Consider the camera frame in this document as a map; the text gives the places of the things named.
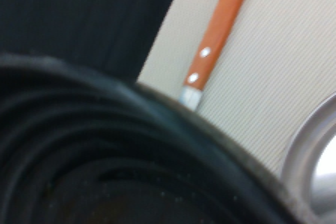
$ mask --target white surface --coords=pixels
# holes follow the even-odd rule
[[[189,110],[195,111],[201,102],[202,92],[192,88],[190,86],[184,86],[181,89],[180,103],[189,108]]]
[[[174,0],[139,82],[178,98],[217,0]],[[289,137],[336,91],[336,1],[246,0],[198,113],[277,173]]]

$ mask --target black rubber object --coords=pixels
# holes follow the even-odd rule
[[[46,57],[0,56],[0,168],[1,224],[313,223],[196,115]]]

